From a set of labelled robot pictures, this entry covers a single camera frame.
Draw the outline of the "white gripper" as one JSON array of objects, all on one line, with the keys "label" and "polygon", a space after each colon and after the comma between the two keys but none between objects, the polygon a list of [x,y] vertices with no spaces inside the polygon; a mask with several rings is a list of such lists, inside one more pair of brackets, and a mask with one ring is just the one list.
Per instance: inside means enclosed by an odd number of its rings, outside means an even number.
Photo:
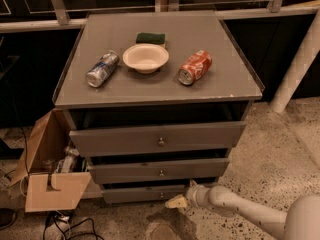
[{"label": "white gripper", "polygon": [[186,198],[182,194],[179,194],[166,201],[165,206],[169,209],[174,209],[185,208],[189,204],[192,207],[209,208],[211,205],[209,201],[210,189],[203,185],[197,185],[193,179],[190,179],[189,185],[190,188],[186,192]]}]

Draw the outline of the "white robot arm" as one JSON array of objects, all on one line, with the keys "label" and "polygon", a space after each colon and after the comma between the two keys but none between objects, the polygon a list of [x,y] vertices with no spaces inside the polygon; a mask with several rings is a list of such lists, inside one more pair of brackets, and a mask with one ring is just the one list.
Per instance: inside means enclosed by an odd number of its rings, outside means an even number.
[{"label": "white robot arm", "polygon": [[186,193],[169,199],[165,206],[207,208],[222,216],[238,214],[276,240],[320,240],[318,195],[300,197],[282,212],[241,198],[227,187],[205,187],[191,180]]}]

